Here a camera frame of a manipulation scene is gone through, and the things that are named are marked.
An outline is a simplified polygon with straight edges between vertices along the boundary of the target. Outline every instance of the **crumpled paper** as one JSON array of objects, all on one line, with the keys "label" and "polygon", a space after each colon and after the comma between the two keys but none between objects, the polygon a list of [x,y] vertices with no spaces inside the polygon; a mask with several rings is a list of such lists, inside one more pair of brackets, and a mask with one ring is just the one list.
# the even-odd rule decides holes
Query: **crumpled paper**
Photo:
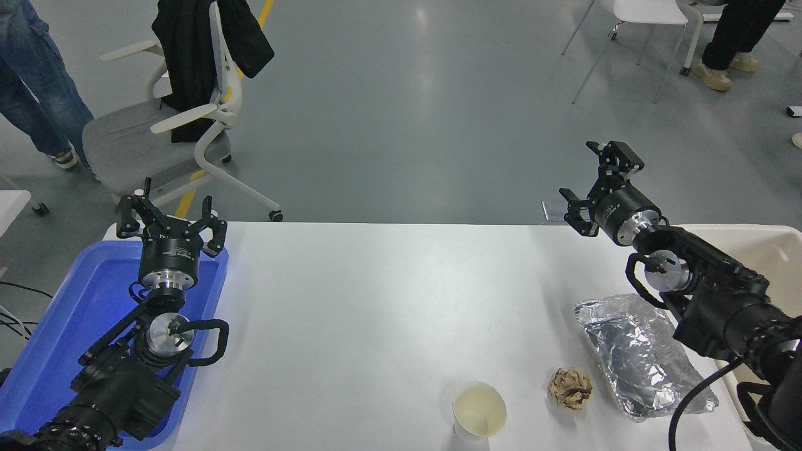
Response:
[{"label": "crumpled paper", "polygon": [[582,404],[590,399],[593,384],[581,369],[571,367],[568,371],[560,368],[549,382],[549,393],[564,408],[582,410]]}]

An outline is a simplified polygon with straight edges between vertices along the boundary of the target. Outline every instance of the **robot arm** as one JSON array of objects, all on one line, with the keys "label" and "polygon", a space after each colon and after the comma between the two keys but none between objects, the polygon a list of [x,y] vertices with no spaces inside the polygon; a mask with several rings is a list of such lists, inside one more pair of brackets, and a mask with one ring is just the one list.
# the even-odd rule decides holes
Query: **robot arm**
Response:
[{"label": "robot arm", "polygon": [[[582,235],[595,236],[601,228],[617,245],[635,248],[626,277],[641,297],[677,319],[674,338],[701,356],[741,359],[768,382],[738,387],[752,432],[780,449],[802,448],[802,318],[792,319],[771,304],[762,275],[668,225],[630,183],[644,164],[629,146],[587,145],[599,157],[598,180],[584,200],[560,189],[568,201],[565,221]],[[638,280],[638,263],[659,300]],[[760,402],[749,393],[761,395]]]},{"label": "robot arm", "polygon": [[[137,305],[79,358],[83,370],[70,388],[77,393],[38,432],[0,434],[2,450],[103,451],[120,446],[121,431],[143,440],[169,413],[180,396],[173,382],[183,370],[217,362],[225,353],[229,325],[220,319],[190,321],[179,310],[184,292],[197,282],[200,252],[217,256],[225,243],[226,223],[203,202],[203,215],[193,223],[162,214],[144,193],[120,200],[117,236],[142,238],[136,283],[144,287]],[[134,219],[136,212],[144,223]],[[200,232],[213,237],[204,242]],[[217,329],[217,350],[193,359],[189,347],[196,331]]]}]

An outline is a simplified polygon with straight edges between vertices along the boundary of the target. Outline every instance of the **black jacket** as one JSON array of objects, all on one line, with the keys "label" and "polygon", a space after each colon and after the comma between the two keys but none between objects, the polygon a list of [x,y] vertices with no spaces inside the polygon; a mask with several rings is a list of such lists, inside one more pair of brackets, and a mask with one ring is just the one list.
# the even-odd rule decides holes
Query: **black jacket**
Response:
[{"label": "black jacket", "polygon": [[[185,112],[207,104],[216,81],[209,7],[215,0],[159,0],[151,28],[164,49],[172,94],[162,98]],[[275,56],[246,0],[217,0],[226,44],[242,73],[253,78]],[[212,124],[196,120],[172,131],[172,142],[193,142]]]}]

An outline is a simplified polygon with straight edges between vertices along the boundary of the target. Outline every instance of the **white chair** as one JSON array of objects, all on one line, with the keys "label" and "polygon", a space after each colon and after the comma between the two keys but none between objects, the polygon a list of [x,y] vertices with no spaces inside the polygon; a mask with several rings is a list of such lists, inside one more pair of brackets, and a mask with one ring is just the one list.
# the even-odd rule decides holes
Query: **white chair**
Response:
[{"label": "white chair", "polygon": [[[152,178],[152,202],[156,206],[177,199],[211,180],[219,180],[247,194],[268,209],[271,221],[283,218],[281,206],[220,168],[231,158],[225,130],[237,123],[242,105],[242,84],[237,65],[225,44],[217,3],[209,8],[212,43],[217,69],[217,86],[206,105],[178,112],[154,97],[156,82],[167,71],[162,61],[145,88],[147,101],[110,113],[90,122],[83,131],[84,148],[95,176],[116,197],[142,187]],[[155,40],[133,44],[100,58],[112,61],[150,52],[164,57]],[[200,118],[213,120],[197,143],[173,143],[169,131]],[[199,170],[204,175],[190,178]]]},{"label": "white chair", "polygon": [[[569,39],[565,44],[565,48],[562,50],[561,55],[565,55],[565,52],[568,50],[568,46],[571,45],[571,41],[573,41],[573,37],[577,35],[577,31],[579,31],[579,28],[582,26],[585,18],[588,17],[590,8],[593,7],[595,2],[596,0],[592,0],[590,2],[588,9],[585,11],[585,15],[582,16],[582,20],[579,22],[579,25],[577,25],[577,29],[573,31],[571,39]],[[590,68],[585,80],[582,81],[579,91],[577,91],[577,94],[573,97],[573,100],[571,101],[572,104],[577,102],[579,94],[582,92],[585,84],[588,83],[588,79],[593,73],[593,69],[596,68],[599,59],[602,57],[602,53],[604,52],[605,47],[607,47],[607,43],[614,38],[624,23],[647,23],[652,25],[651,29],[649,30],[649,35],[646,36],[646,41],[643,43],[643,48],[641,49],[641,55],[638,58],[637,64],[640,64],[641,60],[643,59],[643,55],[646,52],[646,45],[649,43],[649,39],[651,38],[652,32],[654,31],[654,27],[656,25],[682,25],[683,35],[685,34],[685,27],[687,26],[688,19],[685,17],[682,11],[679,10],[679,7],[674,0],[600,0],[600,3],[606,10],[608,10],[618,19],[618,23],[607,35],[607,40],[605,41],[604,45],[601,46],[601,50],[599,51],[596,60],[593,61],[593,66]],[[666,68],[666,74],[662,77],[660,87],[658,88],[657,93],[654,95],[654,99],[652,100],[653,103],[657,103],[657,98],[660,96],[662,85],[666,82],[668,71],[677,55],[679,44],[683,40],[683,35],[680,35],[679,39],[677,40],[677,45],[674,48],[671,61],[668,63],[668,67]]]}]

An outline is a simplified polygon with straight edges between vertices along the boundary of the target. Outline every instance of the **paper cup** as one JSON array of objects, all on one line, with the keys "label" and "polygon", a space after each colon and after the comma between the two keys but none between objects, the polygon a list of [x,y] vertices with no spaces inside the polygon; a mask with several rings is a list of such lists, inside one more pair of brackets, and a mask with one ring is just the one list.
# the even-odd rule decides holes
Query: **paper cup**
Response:
[{"label": "paper cup", "polygon": [[471,382],[454,397],[454,430],[465,441],[492,437],[507,421],[507,406],[501,395],[484,382]]}]

